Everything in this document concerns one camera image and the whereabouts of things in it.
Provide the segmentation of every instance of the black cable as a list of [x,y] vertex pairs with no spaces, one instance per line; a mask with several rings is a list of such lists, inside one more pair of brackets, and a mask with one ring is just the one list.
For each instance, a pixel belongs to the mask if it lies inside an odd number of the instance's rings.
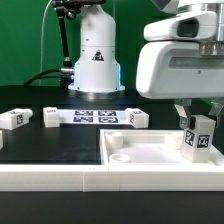
[[50,74],[50,73],[54,73],[54,72],[61,72],[61,69],[60,68],[56,68],[56,69],[50,69],[50,70],[47,70],[47,71],[44,71],[44,72],[41,72],[40,74],[38,75],[35,75],[32,79],[29,79],[28,81],[26,81],[23,86],[29,86],[34,80],[44,76],[44,75],[47,75],[47,74]]
[[36,77],[35,79],[32,80],[35,81],[35,80],[38,80],[38,79],[71,79],[71,76],[69,75],[58,75],[58,76],[47,76],[47,77]]

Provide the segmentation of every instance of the green background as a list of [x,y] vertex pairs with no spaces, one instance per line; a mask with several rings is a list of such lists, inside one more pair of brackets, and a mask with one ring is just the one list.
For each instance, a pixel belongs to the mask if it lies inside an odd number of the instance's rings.
[[[0,85],[21,85],[40,72],[41,26],[48,0],[3,1],[0,7]],[[122,84],[135,88],[136,68],[144,26],[166,18],[150,0],[108,0],[103,8],[115,15],[116,59],[122,67]],[[80,19],[67,21],[73,63],[79,58]],[[56,14],[51,6],[46,20],[43,70],[62,67],[62,49]],[[41,85],[58,85],[44,80]]]

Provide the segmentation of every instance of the white cube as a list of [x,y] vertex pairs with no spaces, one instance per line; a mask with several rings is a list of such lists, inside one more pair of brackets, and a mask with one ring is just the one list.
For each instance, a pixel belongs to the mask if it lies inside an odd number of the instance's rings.
[[127,108],[126,117],[135,128],[148,128],[149,115],[140,109]]
[[59,112],[57,107],[43,108],[44,124],[46,128],[53,128],[60,126]]
[[29,123],[29,118],[33,115],[30,109],[14,109],[0,114],[0,128],[13,130]]
[[3,137],[2,137],[2,131],[0,131],[0,149],[3,147]]
[[203,115],[196,118],[195,129],[185,129],[181,155],[191,162],[208,162],[216,122]]

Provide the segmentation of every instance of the white tray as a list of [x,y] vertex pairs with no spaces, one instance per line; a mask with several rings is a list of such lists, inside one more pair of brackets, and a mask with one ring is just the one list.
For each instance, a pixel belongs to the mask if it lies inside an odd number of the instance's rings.
[[[113,132],[123,135],[120,149],[106,137]],[[191,163],[180,155],[182,137],[182,131],[101,130],[103,165],[84,173],[83,190],[224,191],[224,156],[212,146],[208,163]],[[117,153],[131,161],[111,163]]]

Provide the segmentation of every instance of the black tabletop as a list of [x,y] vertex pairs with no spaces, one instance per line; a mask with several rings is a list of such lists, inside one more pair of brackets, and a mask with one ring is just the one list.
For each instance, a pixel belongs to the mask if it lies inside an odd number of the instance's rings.
[[[139,108],[150,115],[149,129],[179,129],[173,100],[149,100],[135,90],[104,101],[76,99],[58,87],[0,87],[0,113],[30,108],[28,125],[3,130],[1,164],[100,164],[101,128],[133,129],[129,125],[62,125],[46,129],[43,107],[82,110]],[[192,114],[209,105],[193,101]],[[223,128],[215,131],[214,145],[223,150]],[[222,223],[223,192],[1,192],[0,223]]]

